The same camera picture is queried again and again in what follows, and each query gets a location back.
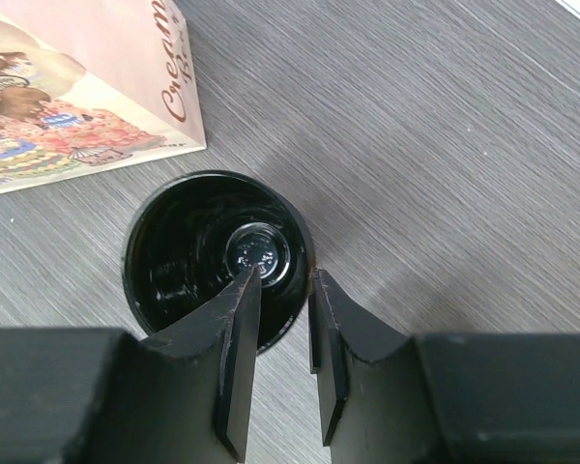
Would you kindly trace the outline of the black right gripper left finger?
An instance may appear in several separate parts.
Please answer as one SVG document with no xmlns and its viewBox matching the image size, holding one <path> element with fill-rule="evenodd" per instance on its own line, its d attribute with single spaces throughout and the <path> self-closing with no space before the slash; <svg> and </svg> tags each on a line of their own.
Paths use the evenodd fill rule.
<svg viewBox="0 0 580 464">
<path fill-rule="evenodd" d="M 153 462 L 242 462 L 247 454 L 261 278 L 241 272 L 219 294 L 143 344 L 160 356 L 144 401 Z"/>
</svg>

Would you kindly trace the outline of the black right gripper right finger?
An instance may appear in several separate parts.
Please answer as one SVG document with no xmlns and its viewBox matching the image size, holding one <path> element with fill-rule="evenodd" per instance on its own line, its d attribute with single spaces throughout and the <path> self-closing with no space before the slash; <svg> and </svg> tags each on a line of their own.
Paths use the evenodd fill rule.
<svg viewBox="0 0 580 464">
<path fill-rule="evenodd" d="M 352 300 L 325 270 L 308 304 L 310 369 L 333 463 L 442 463 L 445 443 L 415 340 Z"/>
</svg>

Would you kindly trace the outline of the black coffee cup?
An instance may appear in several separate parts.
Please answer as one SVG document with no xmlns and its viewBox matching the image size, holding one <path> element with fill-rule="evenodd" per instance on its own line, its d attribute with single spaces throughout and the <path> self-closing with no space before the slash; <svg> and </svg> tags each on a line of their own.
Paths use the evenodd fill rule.
<svg viewBox="0 0 580 464">
<path fill-rule="evenodd" d="M 264 352 L 298 318 L 315 261 L 305 219 L 286 198 L 247 175 L 208 170 L 145 200 L 125 240 L 122 280 L 133 317 L 151 335 L 214 298 L 240 272 L 257 269 Z"/>
</svg>

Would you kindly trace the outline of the printed paper takeout bag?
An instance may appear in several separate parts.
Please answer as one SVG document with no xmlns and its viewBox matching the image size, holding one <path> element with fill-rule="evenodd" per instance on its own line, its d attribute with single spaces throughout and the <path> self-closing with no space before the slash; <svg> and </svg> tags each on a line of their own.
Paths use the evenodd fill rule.
<svg viewBox="0 0 580 464">
<path fill-rule="evenodd" d="M 174 1 L 0 1 L 0 193 L 203 150 Z"/>
</svg>

